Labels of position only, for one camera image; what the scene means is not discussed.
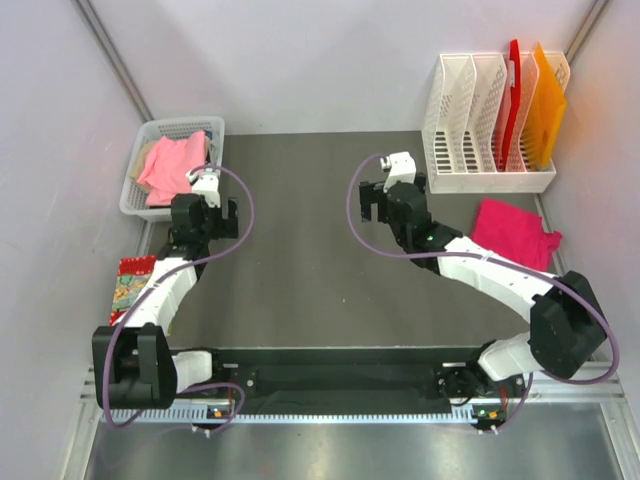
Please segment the red plastic folder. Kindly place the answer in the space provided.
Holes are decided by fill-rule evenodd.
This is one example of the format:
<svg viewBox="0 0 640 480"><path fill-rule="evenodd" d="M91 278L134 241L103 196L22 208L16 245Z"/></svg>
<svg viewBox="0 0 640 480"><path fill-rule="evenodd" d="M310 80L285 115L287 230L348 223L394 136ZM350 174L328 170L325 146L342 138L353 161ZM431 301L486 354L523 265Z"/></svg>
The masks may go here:
<svg viewBox="0 0 640 480"><path fill-rule="evenodd" d="M507 166L509 151L514 134L517 114L520 108L521 102L521 63L520 63L520 48L519 41L513 39L510 41L510 49L508 56L508 73L509 73L509 88L508 88L508 100L509 109L507 115L507 121L504 128L504 134L502 139L501 153L504 166Z"/></svg>

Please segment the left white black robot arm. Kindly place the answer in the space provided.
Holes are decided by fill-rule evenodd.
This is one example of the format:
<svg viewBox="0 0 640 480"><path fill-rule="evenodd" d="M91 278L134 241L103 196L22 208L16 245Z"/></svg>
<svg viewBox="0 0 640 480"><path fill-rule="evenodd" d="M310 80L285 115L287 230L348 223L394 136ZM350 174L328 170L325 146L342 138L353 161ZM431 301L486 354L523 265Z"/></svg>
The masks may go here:
<svg viewBox="0 0 640 480"><path fill-rule="evenodd" d="M173 354L167 333L178 307L208 262L209 244L239 237L237 201L211 206L198 194L171 203L171 227L149 279L112 326L92 336L96 396L104 410L166 409L194 386L205 396L226 387L225 370L205 350Z"/></svg>

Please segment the beige folded t shirt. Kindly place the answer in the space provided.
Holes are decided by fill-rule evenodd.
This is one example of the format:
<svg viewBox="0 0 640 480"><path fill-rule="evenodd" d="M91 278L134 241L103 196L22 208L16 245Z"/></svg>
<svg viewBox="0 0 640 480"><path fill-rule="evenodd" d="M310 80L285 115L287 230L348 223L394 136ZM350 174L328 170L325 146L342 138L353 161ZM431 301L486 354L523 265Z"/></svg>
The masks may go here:
<svg viewBox="0 0 640 480"><path fill-rule="evenodd" d="M129 173L129 178L145 193L151 192L151 187L146 180L146 164L147 156L153 150L156 145L156 141L150 141L145 143L139 150L134 165Z"/></svg>

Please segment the white plastic laundry basket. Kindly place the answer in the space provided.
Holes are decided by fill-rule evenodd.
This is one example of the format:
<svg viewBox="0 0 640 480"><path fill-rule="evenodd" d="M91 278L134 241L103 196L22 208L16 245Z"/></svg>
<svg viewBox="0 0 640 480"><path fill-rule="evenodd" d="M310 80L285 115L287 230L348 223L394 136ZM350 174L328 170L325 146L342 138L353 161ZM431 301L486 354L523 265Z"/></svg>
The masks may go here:
<svg viewBox="0 0 640 480"><path fill-rule="evenodd" d="M210 130L219 134L221 153L218 163L215 165L220 166L225 137L225 121L221 117L211 115L176 117L153 120L140 126L130 154L119 201L119 207L123 214L137 216L149 222L168 222L170 220L169 207L150 208L146 206L147 194L129 178L129 173L139 150L145 143L157 141L163 136L172 140L186 139L199 130Z"/></svg>

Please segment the dark clothes in basket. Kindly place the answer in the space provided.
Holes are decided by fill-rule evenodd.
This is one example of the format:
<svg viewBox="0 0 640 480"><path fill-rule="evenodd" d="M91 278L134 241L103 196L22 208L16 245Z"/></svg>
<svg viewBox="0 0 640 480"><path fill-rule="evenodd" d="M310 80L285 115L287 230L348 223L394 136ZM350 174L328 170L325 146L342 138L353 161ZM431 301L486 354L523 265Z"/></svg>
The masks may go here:
<svg viewBox="0 0 640 480"><path fill-rule="evenodd" d="M206 139L206 162L211 164L217 164L219 155L221 153L220 136L218 133L205 130Z"/></svg>

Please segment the folded magenta t shirt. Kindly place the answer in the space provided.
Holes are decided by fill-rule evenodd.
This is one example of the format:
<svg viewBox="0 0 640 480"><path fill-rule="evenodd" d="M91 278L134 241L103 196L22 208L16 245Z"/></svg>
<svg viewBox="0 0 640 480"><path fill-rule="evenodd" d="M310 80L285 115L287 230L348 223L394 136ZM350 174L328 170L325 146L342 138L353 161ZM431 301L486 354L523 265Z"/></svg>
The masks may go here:
<svg viewBox="0 0 640 480"><path fill-rule="evenodd" d="M546 232L537 214L485 198L478 208L471 239L510 261L547 271L563 235Z"/></svg>

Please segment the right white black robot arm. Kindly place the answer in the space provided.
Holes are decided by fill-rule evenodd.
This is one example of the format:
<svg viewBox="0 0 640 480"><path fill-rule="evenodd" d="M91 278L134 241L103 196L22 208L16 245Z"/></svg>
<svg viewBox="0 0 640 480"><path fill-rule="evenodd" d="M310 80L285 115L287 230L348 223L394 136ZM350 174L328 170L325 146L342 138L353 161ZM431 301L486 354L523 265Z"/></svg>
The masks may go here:
<svg viewBox="0 0 640 480"><path fill-rule="evenodd" d="M525 333L480 347L466 372L474 393L490 395L503 380L534 372L573 383L609 339L608 323L583 275L570 271L559 277L522 266L434 220L424 177L391 187L362 182L358 195L362 220L387 225L402 250L400 258L474 288L528 324Z"/></svg>

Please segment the light pink t shirt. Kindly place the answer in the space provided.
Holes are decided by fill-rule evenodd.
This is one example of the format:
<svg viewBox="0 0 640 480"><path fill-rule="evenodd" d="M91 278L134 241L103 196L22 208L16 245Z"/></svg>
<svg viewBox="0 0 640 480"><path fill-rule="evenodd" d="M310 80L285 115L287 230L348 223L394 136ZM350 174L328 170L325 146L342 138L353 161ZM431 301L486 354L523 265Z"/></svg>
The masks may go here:
<svg viewBox="0 0 640 480"><path fill-rule="evenodd" d="M153 143L136 177L140 188L147 191L147 207L167 207L176 195L191 192L187 174L205 164L209 143L203 130L186 139L172 140L163 136Z"/></svg>

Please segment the white mesh file organizer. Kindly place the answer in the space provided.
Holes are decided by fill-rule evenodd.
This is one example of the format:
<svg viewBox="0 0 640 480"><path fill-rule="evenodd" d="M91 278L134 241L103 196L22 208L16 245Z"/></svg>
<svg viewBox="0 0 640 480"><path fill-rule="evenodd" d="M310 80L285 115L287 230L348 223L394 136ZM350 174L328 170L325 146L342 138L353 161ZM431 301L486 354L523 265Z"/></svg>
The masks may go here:
<svg viewBox="0 0 640 480"><path fill-rule="evenodd" d="M521 103L509 155L505 169L498 168L511 77L502 53L439 56L421 129L432 193L542 193L554 180L554 164L535 168L525 149L523 129L539 78L529 52L521 55Z"/></svg>

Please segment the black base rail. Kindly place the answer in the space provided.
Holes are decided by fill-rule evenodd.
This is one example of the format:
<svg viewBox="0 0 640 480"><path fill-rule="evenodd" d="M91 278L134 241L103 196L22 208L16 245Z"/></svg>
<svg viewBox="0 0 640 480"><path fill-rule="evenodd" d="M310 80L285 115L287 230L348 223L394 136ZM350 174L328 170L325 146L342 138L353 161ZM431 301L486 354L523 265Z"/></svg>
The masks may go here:
<svg viewBox="0 0 640 480"><path fill-rule="evenodd" d="M219 348L190 398L245 401L245 415L448 413L524 394L522 376L494 382L473 347Z"/></svg>

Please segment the orange plastic folder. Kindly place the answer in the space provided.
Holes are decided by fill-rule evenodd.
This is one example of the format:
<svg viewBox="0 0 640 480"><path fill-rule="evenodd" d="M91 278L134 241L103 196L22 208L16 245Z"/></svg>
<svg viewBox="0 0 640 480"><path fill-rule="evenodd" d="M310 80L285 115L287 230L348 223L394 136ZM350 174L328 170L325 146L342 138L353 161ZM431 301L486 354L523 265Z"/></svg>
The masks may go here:
<svg viewBox="0 0 640 480"><path fill-rule="evenodd" d="M567 99L540 43L536 45L533 56L538 67L538 80L523 129L523 145L530 169L539 171L546 169L551 162Z"/></svg>

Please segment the red colourful book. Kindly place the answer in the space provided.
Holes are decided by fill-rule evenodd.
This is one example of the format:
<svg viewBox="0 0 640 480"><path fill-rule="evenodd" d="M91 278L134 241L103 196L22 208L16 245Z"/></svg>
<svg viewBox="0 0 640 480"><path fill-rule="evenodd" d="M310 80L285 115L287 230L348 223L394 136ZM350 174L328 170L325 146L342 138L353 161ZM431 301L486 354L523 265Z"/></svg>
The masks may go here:
<svg viewBox="0 0 640 480"><path fill-rule="evenodd" d="M114 326L130 309L148 283L157 257L146 255L122 258L116 277L109 325Z"/></svg>

